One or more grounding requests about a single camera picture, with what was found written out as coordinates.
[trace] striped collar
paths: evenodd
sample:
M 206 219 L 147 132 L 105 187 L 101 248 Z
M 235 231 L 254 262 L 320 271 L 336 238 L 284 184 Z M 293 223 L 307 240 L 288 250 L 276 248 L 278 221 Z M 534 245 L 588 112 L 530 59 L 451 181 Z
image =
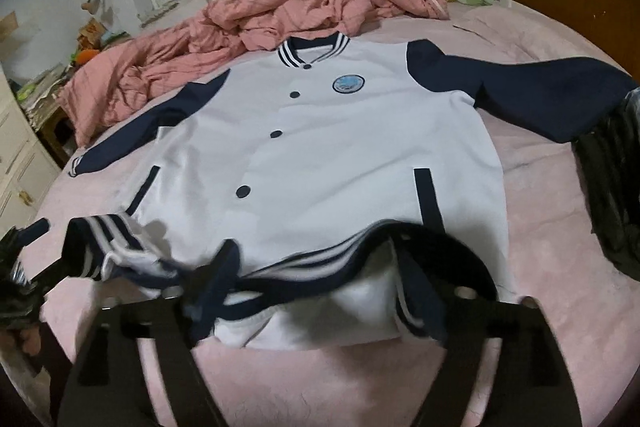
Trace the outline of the striped collar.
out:
M 332 47 L 325 54 L 320 55 L 318 58 L 312 60 L 310 64 L 313 64 L 315 62 L 321 62 L 322 60 L 327 60 L 328 58 L 335 57 L 335 55 L 340 55 L 350 41 L 351 39 L 348 38 L 347 35 L 343 35 L 340 32 L 329 35 L 328 37 L 322 37 L 312 40 L 301 39 L 299 37 L 289 37 L 281 45 L 278 46 L 278 57 L 280 57 L 280 60 L 286 67 L 299 68 L 307 62 L 298 57 L 297 50 L 317 48 L 319 46 Z

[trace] drawer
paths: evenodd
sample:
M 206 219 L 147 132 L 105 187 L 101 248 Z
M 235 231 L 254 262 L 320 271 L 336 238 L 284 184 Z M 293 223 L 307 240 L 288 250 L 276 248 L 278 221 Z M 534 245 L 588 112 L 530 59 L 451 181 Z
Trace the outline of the drawer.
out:
M 6 174 L 29 139 L 22 115 L 10 108 L 0 116 L 0 172 Z
M 34 208 L 20 199 L 17 190 L 4 193 L 0 200 L 0 237 L 11 227 L 26 227 L 35 215 Z
M 15 185 L 26 192 L 27 201 L 37 209 L 53 181 L 58 177 L 59 169 L 36 147 L 28 153 L 26 160 L 18 167 Z

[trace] hand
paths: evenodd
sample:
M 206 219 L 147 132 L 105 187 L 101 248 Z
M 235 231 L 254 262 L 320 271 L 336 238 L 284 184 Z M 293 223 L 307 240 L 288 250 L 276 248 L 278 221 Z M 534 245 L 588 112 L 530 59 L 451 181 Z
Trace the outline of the hand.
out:
M 22 340 L 21 349 L 30 357 L 35 357 L 40 352 L 42 344 L 40 342 L 40 328 L 32 326 L 25 330 L 20 330 L 19 336 Z M 0 349 L 15 349 L 15 336 L 9 331 L 0 331 Z

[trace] orange toy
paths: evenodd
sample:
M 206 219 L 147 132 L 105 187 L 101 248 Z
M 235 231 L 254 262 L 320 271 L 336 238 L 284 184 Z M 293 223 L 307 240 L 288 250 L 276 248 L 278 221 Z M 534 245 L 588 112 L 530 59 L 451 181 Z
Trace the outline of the orange toy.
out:
M 100 53 L 99 50 L 82 50 L 78 55 L 76 55 L 76 64 L 78 66 L 84 66 L 98 53 Z

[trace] drawer handle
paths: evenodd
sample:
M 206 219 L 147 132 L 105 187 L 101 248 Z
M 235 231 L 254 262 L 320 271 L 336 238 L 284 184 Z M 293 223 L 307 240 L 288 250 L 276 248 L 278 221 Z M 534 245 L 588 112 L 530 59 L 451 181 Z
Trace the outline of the drawer handle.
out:
M 18 197 L 22 200 L 22 203 L 26 204 L 27 206 L 31 206 L 33 204 L 33 198 L 31 198 L 26 190 L 21 190 L 18 193 Z

